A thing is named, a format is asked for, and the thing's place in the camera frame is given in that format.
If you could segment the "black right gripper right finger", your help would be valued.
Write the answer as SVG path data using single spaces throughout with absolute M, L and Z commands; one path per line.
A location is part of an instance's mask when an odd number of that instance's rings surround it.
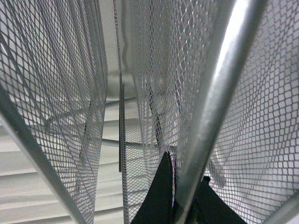
M 244 224 L 234 212 L 210 187 L 211 178 L 204 176 L 192 196 L 191 209 L 186 219 L 187 224 Z

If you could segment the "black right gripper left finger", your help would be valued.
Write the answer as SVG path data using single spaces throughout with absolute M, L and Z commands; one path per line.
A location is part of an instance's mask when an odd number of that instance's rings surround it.
M 173 200 L 173 170 L 168 152 L 158 166 L 149 191 L 135 217 L 133 224 L 171 224 Z

